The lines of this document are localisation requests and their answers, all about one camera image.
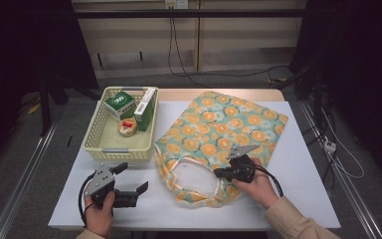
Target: green box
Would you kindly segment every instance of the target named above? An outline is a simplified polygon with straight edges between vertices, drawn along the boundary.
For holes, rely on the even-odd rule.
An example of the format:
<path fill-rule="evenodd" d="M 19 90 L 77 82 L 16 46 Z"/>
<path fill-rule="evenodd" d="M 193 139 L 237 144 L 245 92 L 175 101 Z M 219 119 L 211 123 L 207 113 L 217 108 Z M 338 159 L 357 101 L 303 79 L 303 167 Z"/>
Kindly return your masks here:
<path fill-rule="evenodd" d="M 155 88 L 148 88 L 134 112 L 140 131 L 146 131 L 153 119 L 156 95 L 157 90 Z"/>
<path fill-rule="evenodd" d="M 109 114 L 117 121 L 134 117 L 136 103 L 126 92 L 119 92 L 114 97 L 103 102 Z"/>

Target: plastic basket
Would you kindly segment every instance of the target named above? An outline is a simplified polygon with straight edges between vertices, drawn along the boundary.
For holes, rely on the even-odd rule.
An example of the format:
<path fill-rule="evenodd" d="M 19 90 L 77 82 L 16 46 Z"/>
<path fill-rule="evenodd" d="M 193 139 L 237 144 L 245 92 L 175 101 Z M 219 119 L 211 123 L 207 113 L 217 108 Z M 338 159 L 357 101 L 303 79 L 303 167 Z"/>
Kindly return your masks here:
<path fill-rule="evenodd" d="M 131 137 L 124 137 L 117 131 L 118 122 L 113 119 L 103 102 L 117 93 L 125 91 L 139 104 L 149 87 L 108 87 L 97 104 L 95 113 L 83 140 L 83 148 L 97 161 L 141 162 L 149 161 L 153 154 L 155 122 L 158 110 L 158 89 L 156 88 L 153 119 L 146 131 L 137 131 Z"/>

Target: power outlet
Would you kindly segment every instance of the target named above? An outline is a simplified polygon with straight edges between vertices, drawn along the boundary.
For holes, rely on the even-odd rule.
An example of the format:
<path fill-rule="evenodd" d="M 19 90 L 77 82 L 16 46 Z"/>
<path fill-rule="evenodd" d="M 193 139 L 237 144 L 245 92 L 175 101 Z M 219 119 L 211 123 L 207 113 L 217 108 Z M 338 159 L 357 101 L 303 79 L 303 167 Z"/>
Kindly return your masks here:
<path fill-rule="evenodd" d="M 176 9 L 188 9 L 188 0 L 176 0 Z"/>
<path fill-rule="evenodd" d="M 166 9 L 175 9 L 176 8 L 176 0 L 165 0 Z"/>
<path fill-rule="evenodd" d="M 326 140 L 324 142 L 324 149 L 330 153 L 334 153 L 336 151 L 336 143 Z"/>

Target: hand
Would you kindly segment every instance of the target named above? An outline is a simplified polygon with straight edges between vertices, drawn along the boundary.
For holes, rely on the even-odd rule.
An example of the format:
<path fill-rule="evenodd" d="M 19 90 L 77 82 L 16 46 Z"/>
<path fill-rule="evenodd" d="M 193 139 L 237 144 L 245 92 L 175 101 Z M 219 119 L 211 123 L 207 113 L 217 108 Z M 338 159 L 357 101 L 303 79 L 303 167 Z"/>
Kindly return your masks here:
<path fill-rule="evenodd" d="M 256 157 L 251 157 L 251 160 L 255 165 L 262 165 Z M 246 183 L 235 178 L 232 179 L 232 182 L 266 208 L 271 207 L 279 199 L 273 190 L 269 177 L 261 171 L 256 170 L 256 175 L 251 183 Z"/>
<path fill-rule="evenodd" d="M 107 194 L 103 202 L 103 207 L 99 208 L 94 204 L 90 196 L 85 197 L 87 229 L 94 234 L 104 238 L 110 237 L 110 227 L 112 223 L 112 207 L 114 202 L 114 192 Z"/>

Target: table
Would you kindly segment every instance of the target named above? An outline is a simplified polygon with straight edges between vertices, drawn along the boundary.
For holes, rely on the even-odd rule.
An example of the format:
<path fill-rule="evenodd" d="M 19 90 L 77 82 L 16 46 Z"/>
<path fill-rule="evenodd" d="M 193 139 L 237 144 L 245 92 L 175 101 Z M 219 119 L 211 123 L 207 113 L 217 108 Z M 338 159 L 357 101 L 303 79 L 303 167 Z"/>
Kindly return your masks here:
<path fill-rule="evenodd" d="M 155 139 L 160 138 L 205 89 L 160 89 Z M 268 166 L 281 183 L 284 194 L 307 217 L 326 228 L 340 224 L 321 183 L 312 158 L 297 127 L 289 104 L 278 90 L 214 89 L 218 93 L 240 97 L 289 116 L 289 120 Z M 82 230 L 77 206 L 81 184 L 99 162 L 80 149 L 49 226 L 63 230 Z M 130 231 L 265 231 L 271 225 L 263 217 L 266 210 L 248 195 L 220 208 L 191 208 L 178 204 L 159 179 L 154 158 L 131 167 L 116 176 L 115 188 L 135 190 L 145 181 L 149 188 L 135 208 L 114 209 L 113 227 Z"/>

